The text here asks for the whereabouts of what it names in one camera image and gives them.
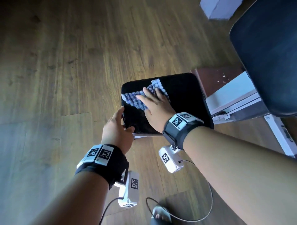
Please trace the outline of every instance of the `wrist-mounted device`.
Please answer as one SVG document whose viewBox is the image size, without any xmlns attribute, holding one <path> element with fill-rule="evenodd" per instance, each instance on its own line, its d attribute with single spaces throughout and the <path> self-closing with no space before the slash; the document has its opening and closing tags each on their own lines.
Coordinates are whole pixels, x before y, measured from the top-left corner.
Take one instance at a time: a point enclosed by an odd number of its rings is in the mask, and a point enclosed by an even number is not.
<svg viewBox="0 0 297 225">
<path fill-rule="evenodd" d="M 117 146 L 94 145 L 76 166 L 75 174 L 95 172 L 108 182 L 111 189 L 115 182 L 126 183 L 128 168 L 129 162 Z"/>
<path fill-rule="evenodd" d="M 180 112 L 166 122 L 163 135 L 171 145 L 183 149 L 187 134 L 198 126 L 204 126 L 201 119 L 189 113 Z"/>
</svg>

